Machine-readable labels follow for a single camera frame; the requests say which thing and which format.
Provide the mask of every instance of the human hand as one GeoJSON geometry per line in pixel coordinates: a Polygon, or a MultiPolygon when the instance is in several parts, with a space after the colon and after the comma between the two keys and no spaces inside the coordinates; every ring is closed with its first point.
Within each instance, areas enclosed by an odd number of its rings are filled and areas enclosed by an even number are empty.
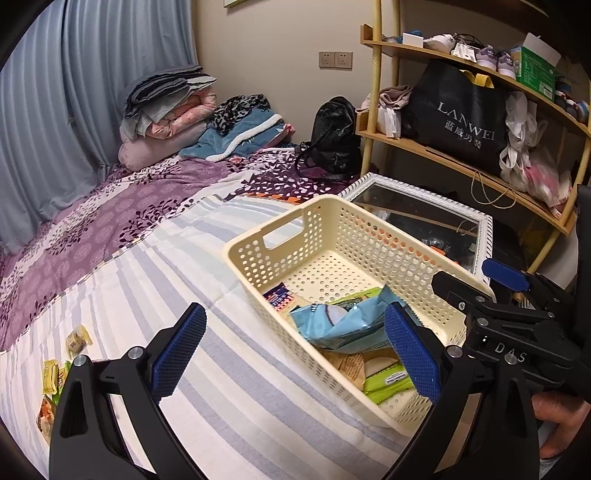
{"type": "Polygon", "coordinates": [[[540,458],[548,459],[564,452],[587,418],[591,405],[580,397],[561,392],[543,392],[531,398],[535,417],[558,424],[558,428],[540,448],[540,458]]]}

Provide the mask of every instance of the screw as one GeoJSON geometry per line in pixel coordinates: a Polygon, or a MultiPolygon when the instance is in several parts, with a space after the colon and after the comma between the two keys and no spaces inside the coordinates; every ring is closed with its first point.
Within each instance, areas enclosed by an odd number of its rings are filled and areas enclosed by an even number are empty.
{"type": "Polygon", "coordinates": [[[505,362],[507,362],[509,365],[516,365],[517,357],[512,353],[508,353],[505,355],[505,362]]]}
{"type": "Polygon", "coordinates": [[[144,349],[140,346],[134,346],[129,352],[127,352],[127,356],[132,360],[136,360],[144,354],[144,349]]]}
{"type": "Polygon", "coordinates": [[[74,359],[74,365],[77,367],[81,367],[82,365],[84,365],[86,363],[86,359],[88,359],[88,357],[86,355],[78,355],[74,359]]]}
{"type": "Polygon", "coordinates": [[[452,358],[460,358],[464,352],[462,352],[462,349],[457,345],[450,345],[447,347],[447,354],[452,358]]]}

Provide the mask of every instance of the pink plastic bag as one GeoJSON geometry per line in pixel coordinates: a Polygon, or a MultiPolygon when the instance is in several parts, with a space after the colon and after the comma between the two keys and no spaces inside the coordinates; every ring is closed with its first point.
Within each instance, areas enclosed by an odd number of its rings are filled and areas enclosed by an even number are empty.
{"type": "Polygon", "coordinates": [[[527,191],[548,207],[560,204],[560,180],[556,164],[546,147],[537,147],[530,152],[530,166],[525,167],[528,179],[527,191]]]}

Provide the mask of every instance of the wall socket panel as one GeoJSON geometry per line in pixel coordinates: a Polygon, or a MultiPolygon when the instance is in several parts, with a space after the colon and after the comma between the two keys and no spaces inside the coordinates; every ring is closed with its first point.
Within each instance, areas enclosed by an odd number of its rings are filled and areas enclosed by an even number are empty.
{"type": "Polygon", "coordinates": [[[321,69],[353,69],[352,51],[321,51],[318,58],[321,69]]]}

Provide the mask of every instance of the white sneaker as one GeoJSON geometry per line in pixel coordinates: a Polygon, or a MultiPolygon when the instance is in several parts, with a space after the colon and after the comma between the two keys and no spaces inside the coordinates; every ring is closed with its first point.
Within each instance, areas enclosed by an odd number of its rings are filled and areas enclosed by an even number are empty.
{"type": "Polygon", "coordinates": [[[444,35],[435,35],[434,37],[428,38],[423,42],[423,47],[429,50],[440,51],[441,53],[447,53],[448,55],[456,45],[456,40],[453,35],[448,33],[444,35]]]}

